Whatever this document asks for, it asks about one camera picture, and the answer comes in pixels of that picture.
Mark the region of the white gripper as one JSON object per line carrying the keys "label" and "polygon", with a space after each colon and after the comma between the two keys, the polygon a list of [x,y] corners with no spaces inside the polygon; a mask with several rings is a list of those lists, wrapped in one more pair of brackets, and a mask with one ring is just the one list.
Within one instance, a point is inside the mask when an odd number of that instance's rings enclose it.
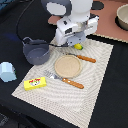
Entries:
{"label": "white gripper", "polygon": [[56,42],[58,47],[73,46],[84,42],[87,35],[97,30],[99,16],[92,14],[87,22],[73,23],[67,16],[57,21]]}

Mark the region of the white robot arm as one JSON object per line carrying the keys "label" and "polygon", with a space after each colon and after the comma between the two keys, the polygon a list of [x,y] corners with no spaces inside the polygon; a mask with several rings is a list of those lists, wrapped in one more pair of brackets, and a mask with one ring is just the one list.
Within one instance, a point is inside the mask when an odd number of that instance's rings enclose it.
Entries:
{"label": "white robot arm", "polygon": [[73,46],[97,30],[98,16],[90,17],[93,0],[41,0],[43,8],[57,21],[57,46]]}

